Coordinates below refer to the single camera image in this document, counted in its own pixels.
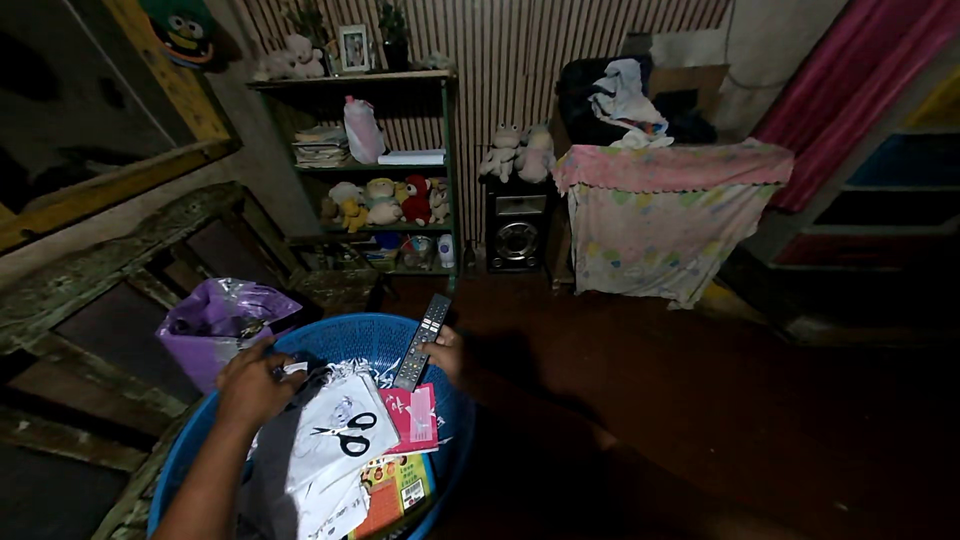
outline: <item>purple plastic bag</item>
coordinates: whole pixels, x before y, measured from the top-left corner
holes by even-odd
[[[187,377],[209,394],[216,389],[217,374],[231,358],[256,340],[273,335],[267,325],[301,307],[266,285],[213,278],[167,312],[156,337]]]

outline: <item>plastic bag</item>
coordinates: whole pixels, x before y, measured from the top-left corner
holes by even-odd
[[[350,154],[361,163],[376,163],[383,156],[387,146],[383,143],[383,134],[373,118],[373,106],[363,100],[347,96],[344,105],[344,126],[347,128],[347,140]]]
[[[269,325],[301,308],[266,285],[213,278],[167,312],[156,337],[197,388],[209,394],[231,358],[256,340],[274,335]]]

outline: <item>photo frame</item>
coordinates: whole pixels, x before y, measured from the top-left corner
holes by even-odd
[[[370,70],[370,42],[367,38],[366,24],[341,26],[338,32],[340,42],[340,61],[343,70]]]

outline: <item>pink cloth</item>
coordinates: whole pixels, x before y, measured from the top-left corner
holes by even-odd
[[[577,292],[691,308],[790,178],[793,154],[750,140],[628,150],[574,146],[553,170],[570,212]]]
[[[797,154],[771,205],[804,209],[958,28],[958,0],[851,0],[754,130]]]
[[[781,183],[790,178],[792,166],[792,152],[755,139],[639,150],[575,144],[554,167],[553,177],[561,193],[575,184],[657,193]]]

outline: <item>pink curtain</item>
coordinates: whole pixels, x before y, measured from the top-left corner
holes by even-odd
[[[960,28],[960,0],[850,0],[754,130],[796,153],[770,205],[800,211]]]

